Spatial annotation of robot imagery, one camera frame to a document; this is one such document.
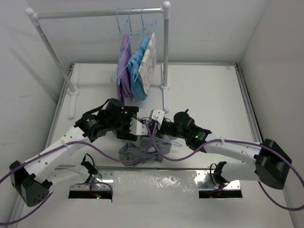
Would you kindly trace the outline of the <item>light blue wire hanger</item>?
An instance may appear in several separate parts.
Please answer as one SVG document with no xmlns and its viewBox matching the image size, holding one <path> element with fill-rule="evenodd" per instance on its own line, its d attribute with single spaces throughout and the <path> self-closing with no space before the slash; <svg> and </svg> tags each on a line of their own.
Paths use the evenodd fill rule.
<svg viewBox="0 0 304 228">
<path fill-rule="evenodd" d="M 165 140 L 165 139 L 162 139 L 162 138 L 158 138 L 156 137 L 157 140 L 159 141 L 162 141 L 162 142 L 165 142 L 165 143 L 169 143 L 171 145 L 174 145 L 174 146 L 177 146 L 177 147 L 182 147 L 182 145 L 176 141 L 173 141 L 173 140 Z"/>
</svg>

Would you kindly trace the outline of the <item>grey t shirt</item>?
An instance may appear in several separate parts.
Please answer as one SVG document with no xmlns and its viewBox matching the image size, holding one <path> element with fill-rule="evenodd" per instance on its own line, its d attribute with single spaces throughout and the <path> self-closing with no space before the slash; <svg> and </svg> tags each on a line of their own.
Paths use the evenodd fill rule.
<svg viewBox="0 0 304 228">
<path fill-rule="evenodd" d="M 161 135 L 160 138 L 165 140 L 172 140 L 174 138 Z M 171 144 L 159 141 L 155 138 L 155 143 L 158 149 L 164 154 L 171 151 Z M 124 166 L 136 166 L 138 164 L 145 164 L 148 162 L 163 162 L 163 157 L 156 151 L 150 138 L 141 136 L 137 141 L 127 141 L 127 143 L 119 150 L 119 159 L 123 162 Z"/>
</svg>

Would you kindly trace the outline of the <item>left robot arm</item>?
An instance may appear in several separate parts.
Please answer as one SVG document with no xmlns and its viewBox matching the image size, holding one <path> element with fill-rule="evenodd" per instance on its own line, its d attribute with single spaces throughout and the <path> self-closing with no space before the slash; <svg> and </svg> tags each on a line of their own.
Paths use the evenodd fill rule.
<svg viewBox="0 0 304 228">
<path fill-rule="evenodd" d="M 57 141 L 38 155 L 24 162 L 14 161 L 9 166 L 11 184 L 28 207 L 34 207 L 44 200 L 55 184 L 51 173 L 61 162 L 83 147 L 103 137 L 107 132 L 116 132 L 118 139 L 135 141 L 130 133 L 131 120 L 137 117 L 139 107 L 126 106 L 115 98 L 90 111 L 82 117 Z"/>
</svg>

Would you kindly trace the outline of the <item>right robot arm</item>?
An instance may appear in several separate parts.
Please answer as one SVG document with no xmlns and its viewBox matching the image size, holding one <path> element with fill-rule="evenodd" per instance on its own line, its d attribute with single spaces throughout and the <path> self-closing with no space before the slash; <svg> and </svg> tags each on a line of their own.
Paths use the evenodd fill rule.
<svg viewBox="0 0 304 228">
<path fill-rule="evenodd" d="M 237 160 L 237 163 L 221 161 L 216 165 L 212 174 L 215 184 L 251 180 L 277 190 L 284 188 L 292 160 L 274 140 L 250 143 L 227 139 L 197 126 L 187 111 L 176 113 L 172 122 L 164 119 L 162 111 L 156 111 L 152 120 L 158 124 L 157 133 L 184 139 L 193 151 Z"/>
</svg>

